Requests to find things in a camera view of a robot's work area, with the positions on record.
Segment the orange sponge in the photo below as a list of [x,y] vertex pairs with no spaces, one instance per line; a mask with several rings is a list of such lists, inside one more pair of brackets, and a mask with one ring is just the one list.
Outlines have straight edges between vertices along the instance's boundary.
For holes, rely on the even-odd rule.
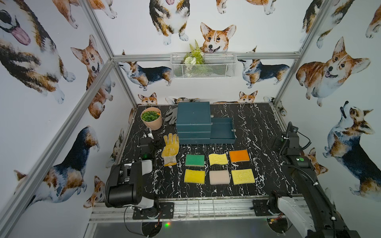
[[229,151],[231,163],[248,162],[250,157],[247,150]]

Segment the green beige sponge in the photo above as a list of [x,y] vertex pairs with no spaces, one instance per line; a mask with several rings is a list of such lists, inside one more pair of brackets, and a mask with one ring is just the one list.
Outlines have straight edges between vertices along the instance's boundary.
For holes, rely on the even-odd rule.
[[205,156],[204,155],[186,155],[185,166],[187,167],[204,167]]

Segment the plain yellow rectangular sponge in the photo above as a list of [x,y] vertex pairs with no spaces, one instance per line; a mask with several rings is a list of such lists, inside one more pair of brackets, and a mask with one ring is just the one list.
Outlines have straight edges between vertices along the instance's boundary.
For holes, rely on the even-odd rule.
[[232,170],[231,175],[234,185],[255,183],[252,169]]

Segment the bright yellow sponge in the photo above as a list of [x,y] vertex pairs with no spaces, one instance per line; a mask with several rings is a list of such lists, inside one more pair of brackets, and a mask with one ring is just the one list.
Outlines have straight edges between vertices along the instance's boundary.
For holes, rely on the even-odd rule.
[[197,171],[197,170],[186,169],[184,182],[185,183],[204,184],[205,183],[205,171]]

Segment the teal drawer cabinet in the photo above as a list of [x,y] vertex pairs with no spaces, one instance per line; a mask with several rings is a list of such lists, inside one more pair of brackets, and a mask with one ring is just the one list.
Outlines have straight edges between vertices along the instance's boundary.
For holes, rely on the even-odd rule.
[[211,126],[209,102],[178,104],[176,129],[181,145],[210,144]]

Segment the teal bottom drawer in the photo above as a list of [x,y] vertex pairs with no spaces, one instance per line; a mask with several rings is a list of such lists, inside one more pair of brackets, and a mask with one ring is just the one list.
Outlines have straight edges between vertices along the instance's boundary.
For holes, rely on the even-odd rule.
[[231,121],[212,123],[211,144],[234,144],[235,141],[236,135]]

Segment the yellow green sponge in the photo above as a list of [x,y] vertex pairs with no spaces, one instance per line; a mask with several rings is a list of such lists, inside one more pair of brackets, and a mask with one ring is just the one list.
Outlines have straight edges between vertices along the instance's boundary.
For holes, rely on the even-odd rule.
[[227,165],[228,159],[227,154],[209,154],[208,156],[209,164],[212,165]]

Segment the pale pink sponge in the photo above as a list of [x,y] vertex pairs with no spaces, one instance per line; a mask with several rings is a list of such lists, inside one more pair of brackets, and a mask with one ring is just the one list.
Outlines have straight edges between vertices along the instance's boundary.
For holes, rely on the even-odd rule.
[[229,184],[230,183],[229,171],[228,170],[210,171],[209,181],[211,185]]

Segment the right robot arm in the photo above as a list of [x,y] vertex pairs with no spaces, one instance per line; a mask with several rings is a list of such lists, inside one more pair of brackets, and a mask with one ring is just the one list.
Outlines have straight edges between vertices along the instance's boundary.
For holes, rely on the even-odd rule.
[[269,211],[285,215],[303,238],[358,238],[358,232],[347,227],[322,189],[311,161],[300,154],[303,147],[298,128],[289,123],[286,131],[275,138],[273,148],[300,189],[310,214],[296,204],[290,193],[275,190],[269,195]]

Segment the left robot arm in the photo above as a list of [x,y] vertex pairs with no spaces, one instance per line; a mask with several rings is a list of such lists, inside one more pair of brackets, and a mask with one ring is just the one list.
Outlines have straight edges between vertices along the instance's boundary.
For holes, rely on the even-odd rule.
[[156,153],[161,141],[151,130],[138,133],[138,158],[131,163],[113,165],[105,185],[104,203],[107,207],[131,207],[138,217],[155,219],[161,214],[157,196],[144,192],[144,176],[157,167]]

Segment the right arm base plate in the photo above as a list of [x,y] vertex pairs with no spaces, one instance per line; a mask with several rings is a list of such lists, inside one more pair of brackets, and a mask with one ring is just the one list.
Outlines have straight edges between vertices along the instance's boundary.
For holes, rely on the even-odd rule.
[[[281,197],[282,199],[288,199],[295,201],[294,198]],[[280,216],[281,210],[278,208],[278,201],[281,198],[272,197],[269,199],[254,199],[252,201],[253,206],[250,208],[255,212],[257,216]]]

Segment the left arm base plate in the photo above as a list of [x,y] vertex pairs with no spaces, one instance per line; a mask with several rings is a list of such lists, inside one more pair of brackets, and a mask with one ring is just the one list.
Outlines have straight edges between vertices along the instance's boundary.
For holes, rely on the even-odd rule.
[[151,208],[135,208],[133,219],[134,220],[153,220],[153,219],[172,219],[174,216],[174,203],[173,202],[154,202]]

